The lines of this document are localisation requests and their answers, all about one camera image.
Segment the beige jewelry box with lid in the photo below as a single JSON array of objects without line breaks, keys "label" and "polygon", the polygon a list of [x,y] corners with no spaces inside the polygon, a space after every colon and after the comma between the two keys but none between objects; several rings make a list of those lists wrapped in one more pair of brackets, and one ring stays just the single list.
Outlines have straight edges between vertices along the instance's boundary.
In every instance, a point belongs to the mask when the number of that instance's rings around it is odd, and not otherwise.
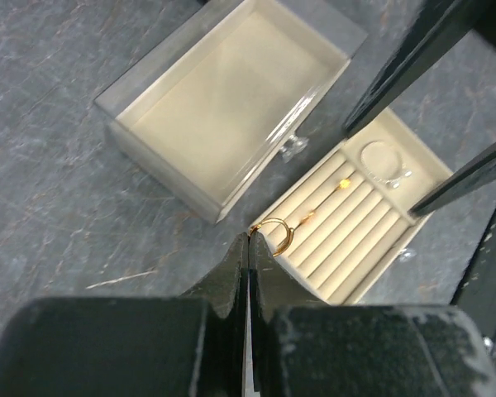
[{"label": "beige jewelry box with lid", "polygon": [[210,1],[95,103],[122,152],[216,223],[365,38],[325,1]]}]

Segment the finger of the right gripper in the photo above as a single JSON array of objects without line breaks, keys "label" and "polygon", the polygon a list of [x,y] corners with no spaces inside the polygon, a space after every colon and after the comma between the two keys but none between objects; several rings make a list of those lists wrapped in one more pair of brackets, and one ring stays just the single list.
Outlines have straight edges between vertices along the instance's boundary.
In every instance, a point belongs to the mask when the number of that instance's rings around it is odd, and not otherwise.
[{"label": "finger of the right gripper", "polygon": [[424,217],[496,180],[496,142],[413,205],[409,212]]},{"label": "finger of the right gripper", "polygon": [[493,3],[427,0],[404,38],[354,106],[343,129],[354,136],[460,41]]}]

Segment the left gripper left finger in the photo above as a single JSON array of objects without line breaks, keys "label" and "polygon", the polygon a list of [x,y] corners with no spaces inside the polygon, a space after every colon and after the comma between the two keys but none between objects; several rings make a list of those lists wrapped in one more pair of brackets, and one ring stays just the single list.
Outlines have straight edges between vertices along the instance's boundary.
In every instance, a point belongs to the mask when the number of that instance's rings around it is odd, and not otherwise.
[{"label": "left gripper left finger", "polygon": [[237,235],[223,259],[185,298],[205,303],[198,334],[192,396],[245,394],[248,236]]}]

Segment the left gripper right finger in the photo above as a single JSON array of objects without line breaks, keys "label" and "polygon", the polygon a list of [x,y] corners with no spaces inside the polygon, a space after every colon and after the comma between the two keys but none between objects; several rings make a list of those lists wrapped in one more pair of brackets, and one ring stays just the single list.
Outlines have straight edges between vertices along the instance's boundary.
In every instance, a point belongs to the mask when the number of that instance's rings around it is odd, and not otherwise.
[{"label": "left gripper right finger", "polygon": [[297,338],[286,317],[293,309],[316,309],[326,304],[278,263],[261,233],[250,235],[248,255],[255,390],[262,396],[275,390],[281,395],[281,351]]}]

